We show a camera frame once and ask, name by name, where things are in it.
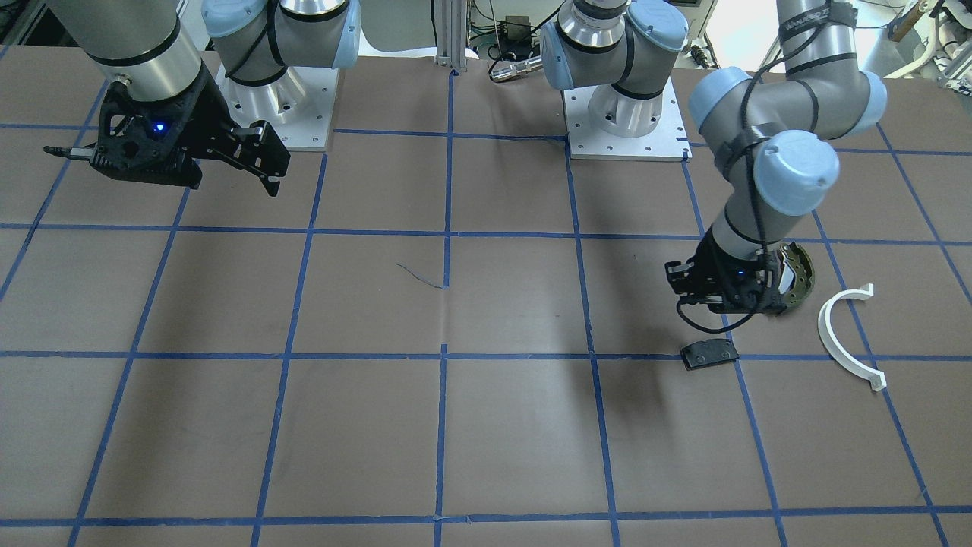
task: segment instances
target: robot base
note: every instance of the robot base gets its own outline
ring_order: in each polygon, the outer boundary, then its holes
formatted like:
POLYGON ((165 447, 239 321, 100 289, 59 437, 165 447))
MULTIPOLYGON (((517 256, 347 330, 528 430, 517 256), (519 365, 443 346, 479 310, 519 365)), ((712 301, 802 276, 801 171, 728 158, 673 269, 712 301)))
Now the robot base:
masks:
MULTIPOLYGON (((309 100, 300 107, 295 120, 285 124, 274 123, 273 128, 280 135, 288 150, 300 152, 325 152, 330 135, 330 119, 334 111, 337 94, 338 70, 333 68, 314 68, 307 66, 292 67, 307 90, 309 100)), ((216 83, 223 89, 226 86, 226 68, 220 66, 216 83)), ((248 127, 257 120, 248 117, 230 105, 229 114, 240 126, 248 127)))
POLYGON ((664 108, 654 131, 643 137, 621 137, 597 127, 590 120, 587 103, 594 87, 564 91, 564 110, 571 140, 571 157, 581 160, 638 160, 680 162, 692 157, 685 123, 678 110, 672 81, 665 85, 664 108))

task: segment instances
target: white curved handle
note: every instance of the white curved handle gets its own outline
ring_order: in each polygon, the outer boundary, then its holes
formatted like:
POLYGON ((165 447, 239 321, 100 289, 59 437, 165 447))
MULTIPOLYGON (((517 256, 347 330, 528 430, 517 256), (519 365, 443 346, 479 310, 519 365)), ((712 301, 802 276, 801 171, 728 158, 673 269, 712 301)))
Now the white curved handle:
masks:
POLYGON ((848 353, 841 346, 841 343, 838 342, 837 335, 834 334, 834 326, 830 322, 830 313, 834 308, 834 304, 837 304, 837 301, 844 299, 867 300, 872 296, 874 296, 874 283, 868 283, 861 287, 860 290, 850 289, 837 293, 833 298, 824 303, 823 308, 820 308, 820 314, 816 317, 816 329, 820 334, 820 341, 823 342, 824 347, 827 348, 831 357, 836 359, 842 367, 855 376, 870 382, 872 390, 881 391, 887 387, 885 373, 872 369, 848 353))

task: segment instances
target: blue joint cap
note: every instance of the blue joint cap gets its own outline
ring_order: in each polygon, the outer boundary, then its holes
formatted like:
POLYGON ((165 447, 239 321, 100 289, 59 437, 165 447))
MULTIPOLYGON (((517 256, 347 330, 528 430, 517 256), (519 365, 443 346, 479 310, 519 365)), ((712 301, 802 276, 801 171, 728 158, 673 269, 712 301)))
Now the blue joint cap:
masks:
POLYGON ((202 21, 213 38, 223 38, 250 24, 266 8, 266 0, 204 0, 202 21))
POLYGON ((669 52, 680 52, 688 38, 685 16, 663 0, 631 0, 628 20, 652 44, 669 52))
POLYGON ((564 43, 557 34, 557 22, 549 21, 542 28, 540 38, 540 56, 543 59, 543 74, 550 87, 555 90, 572 90, 573 77, 571 68, 567 65, 567 54, 564 43))
POLYGON ((344 15, 344 30, 337 43, 337 53, 331 68, 351 68, 358 62, 358 48, 361 44, 362 8, 358 0, 348 0, 348 11, 344 15))
POLYGON ((867 81, 871 84, 871 97, 867 101, 867 108, 861 114, 857 125, 847 132, 848 135, 862 133, 881 120, 887 109, 887 88, 881 81, 881 77, 873 72, 861 70, 861 74, 867 76, 867 81))
POLYGON ((791 129, 757 148, 753 175, 767 204, 787 216, 803 216, 823 202, 837 181, 837 152, 813 133, 791 129))
POLYGON ((688 112, 692 115, 695 127, 701 130, 715 105, 737 85, 749 80, 749 75, 736 66, 721 68, 703 78, 688 97, 688 112))

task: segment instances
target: velcro strap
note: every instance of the velcro strap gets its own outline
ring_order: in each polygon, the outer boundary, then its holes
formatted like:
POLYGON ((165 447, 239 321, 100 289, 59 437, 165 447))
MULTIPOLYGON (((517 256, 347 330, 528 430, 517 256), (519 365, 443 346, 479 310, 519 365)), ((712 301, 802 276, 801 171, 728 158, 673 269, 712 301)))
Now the velcro strap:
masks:
POLYGON ((786 131, 786 126, 777 122, 770 122, 769 124, 760 124, 759 126, 750 126, 744 128, 732 142, 724 142, 718 150, 715 151, 715 168, 717 168, 722 176, 726 179, 729 178, 729 171, 732 169, 733 165, 741 158, 746 152, 756 146, 761 142, 765 142, 773 138, 773 135, 786 131))
POLYGON ((785 42, 801 32, 828 22, 855 28, 857 9, 847 2, 827 2, 819 8, 804 12, 781 24, 780 41, 785 42))

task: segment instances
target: white mounting plate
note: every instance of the white mounting plate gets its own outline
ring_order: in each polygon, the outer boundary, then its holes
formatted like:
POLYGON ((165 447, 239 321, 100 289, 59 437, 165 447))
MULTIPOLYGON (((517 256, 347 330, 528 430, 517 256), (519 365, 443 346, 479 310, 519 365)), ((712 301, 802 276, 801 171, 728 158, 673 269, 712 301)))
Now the white mounting plate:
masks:
POLYGON ((564 91, 571 157, 581 160, 639 160, 645 162, 681 162, 692 157, 685 124, 678 110, 672 80, 665 84, 662 116, 655 130, 643 137, 620 137, 599 129, 590 121, 587 103, 594 87, 564 91))
MULTIPOLYGON (((330 117, 334 112, 334 99, 337 93, 338 70, 334 68, 314 68, 309 66, 293 67, 300 81, 307 88, 310 97, 299 117, 287 124, 273 124, 288 150, 297 152, 325 152, 330 135, 330 117)), ((220 65, 216 84, 223 87, 226 82, 226 68, 220 65)), ((256 121, 248 119, 229 105, 229 115, 243 126, 256 121)))

